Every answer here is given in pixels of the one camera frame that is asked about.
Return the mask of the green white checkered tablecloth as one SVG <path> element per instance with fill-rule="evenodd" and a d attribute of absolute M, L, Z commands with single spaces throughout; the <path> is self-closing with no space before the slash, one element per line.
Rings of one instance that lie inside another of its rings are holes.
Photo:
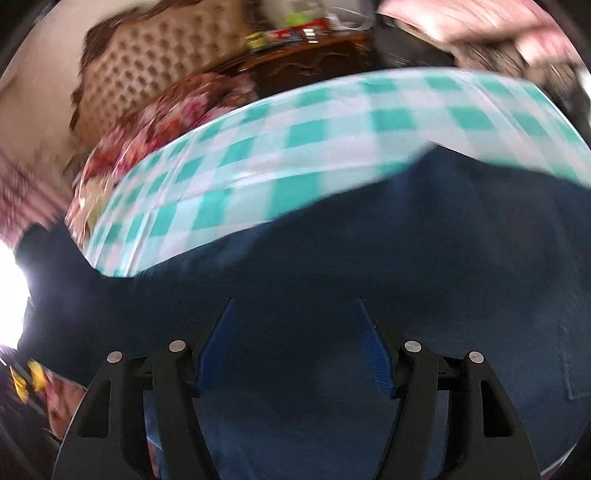
<path fill-rule="evenodd" d="M 590 181 L 589 147 L 534 84 L 382 70 L 271 96 L 150 154 L 118 184 L 84 254 L 107 275 L 130 276 L 393 174 L 434 145 Z"/>

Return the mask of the pink striped curtain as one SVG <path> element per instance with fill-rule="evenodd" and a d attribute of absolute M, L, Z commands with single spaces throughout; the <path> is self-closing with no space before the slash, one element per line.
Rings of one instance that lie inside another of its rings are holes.
<path fill-rule="evenodd" d="M 1 151 L 1 242 L 14 249 L 35 224 L 63 220 L 69 199 Z"/>

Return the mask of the floral red pink quilt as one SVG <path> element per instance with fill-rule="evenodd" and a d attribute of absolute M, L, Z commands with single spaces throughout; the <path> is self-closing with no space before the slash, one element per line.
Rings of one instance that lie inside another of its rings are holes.
<path fill-rule="evenodd" d="M 66 215 L 75 243 L 86 244 L 115 186 L 146 156 L 256 99 L 249 76 L 193 74 L 143 108 L 123 115 L 100 137 L 82 169 Z"/>

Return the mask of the tufted leather carved headboard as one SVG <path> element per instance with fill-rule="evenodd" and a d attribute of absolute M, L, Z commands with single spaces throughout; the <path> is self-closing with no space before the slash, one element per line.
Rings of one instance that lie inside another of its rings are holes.
<path fill-rule="evenodd" d="M 70 130 L 87 147 L 124 114 L 194 73 L 235 76 L 246 58 L 245 1 L 160 1 L 102 20 L 84 38 Z"/>

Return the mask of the dark wooden nightstand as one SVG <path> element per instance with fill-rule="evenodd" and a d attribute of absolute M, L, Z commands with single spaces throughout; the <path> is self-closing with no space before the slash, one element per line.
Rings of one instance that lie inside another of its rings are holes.
<path fill-rule="evenodd" d="M 367 33 L 332 33 L 317 42 L 294 43 L 252 54 L 240 72 L 259 98 L 374 69 L 374 41 Z"/>

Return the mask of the plaid beige blanket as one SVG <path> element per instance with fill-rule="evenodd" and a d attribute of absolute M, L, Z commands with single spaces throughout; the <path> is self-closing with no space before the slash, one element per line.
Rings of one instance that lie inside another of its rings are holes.
<path fill-rule="evenodd" d="M 487 70 L 522 78 L 548 94 L 567 95 L 581 87 L 573 62 L 541 60 L 530 64 L 512 42 L 493 45 L 460 44 L 455 46 L 453 55 L 460 68 Z"/>

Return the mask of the yellow lidded jar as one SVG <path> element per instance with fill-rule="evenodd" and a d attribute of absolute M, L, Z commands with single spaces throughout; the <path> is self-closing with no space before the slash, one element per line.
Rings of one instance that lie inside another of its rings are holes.
<path fill-rule="evenodd" d="M 266 33 L 262 31 L 256 31 L 247 35 L 245 37 L 245 44 L 250 52 L 261 51 L 269 46 L 266 40 Z"/>

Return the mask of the large pink floral pillow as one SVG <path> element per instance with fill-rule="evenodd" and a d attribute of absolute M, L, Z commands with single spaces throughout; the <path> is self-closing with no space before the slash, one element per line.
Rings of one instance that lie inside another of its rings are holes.
<path fill-rule="evenodd" d="M 409 33 L 447 44 L 509 39 L 556 25 L 534 1 L 390 0 L 377 13 Z"/>

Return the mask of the small pink pillow underneath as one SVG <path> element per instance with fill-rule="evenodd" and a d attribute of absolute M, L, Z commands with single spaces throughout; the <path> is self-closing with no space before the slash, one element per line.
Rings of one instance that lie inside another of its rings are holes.
<path fill-rule="evenodd" d="M 583 64 L 575 46 L 559 27 L 541 27 L 522 33 L 515 39 L 515 47 L 528 65 Z"/>

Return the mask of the green crumpled bag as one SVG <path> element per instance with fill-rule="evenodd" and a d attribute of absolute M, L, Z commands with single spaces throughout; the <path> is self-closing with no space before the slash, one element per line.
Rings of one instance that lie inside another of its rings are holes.
<path fill-rule="evenodd" d="M 310 23 L 312 20 L 314 20 L 314 17 L 307 12 L 295 11 L 286 15 L 286 18 L 284 18 L 284 25 L 288 28 L 300 27 Z"/>

